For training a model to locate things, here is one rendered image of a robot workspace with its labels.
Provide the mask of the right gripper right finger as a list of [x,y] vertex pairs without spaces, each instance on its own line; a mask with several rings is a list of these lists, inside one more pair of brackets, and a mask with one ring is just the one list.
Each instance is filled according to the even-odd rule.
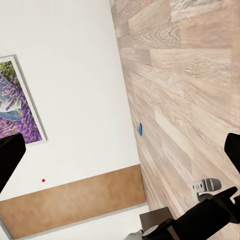
[[224,151],[240,173],[240,135],[229,133],[225,141]]

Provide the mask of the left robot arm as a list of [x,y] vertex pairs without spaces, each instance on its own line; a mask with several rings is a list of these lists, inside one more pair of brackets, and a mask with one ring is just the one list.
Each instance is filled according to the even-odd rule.
[[143,235],[143,240],[174,240],[168,228],[172,226],[179,240],[207,240],[228,223],[240,223],[240,195],[230,199],[237,191],[233,186],[218,195],[222,188],[219,178],[203,178],[190,182],[193,200],[197,203],[178,219],[168,218]]

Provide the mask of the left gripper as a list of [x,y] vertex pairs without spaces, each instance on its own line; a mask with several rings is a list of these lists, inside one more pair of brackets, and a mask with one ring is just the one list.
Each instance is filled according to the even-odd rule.
[[240,223],[240,195],[230,199],[238,191],[233,186],[223,192],[214,195],[212,199],[206,199],[189,209],[189,214],[200,227],[205,240],[221,230],[228,223]]

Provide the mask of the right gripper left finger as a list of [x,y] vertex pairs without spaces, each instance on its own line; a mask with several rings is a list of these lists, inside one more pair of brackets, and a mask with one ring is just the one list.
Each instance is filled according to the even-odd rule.
[[21,132],[0,138],[0,193],[25,153],[26,144]]

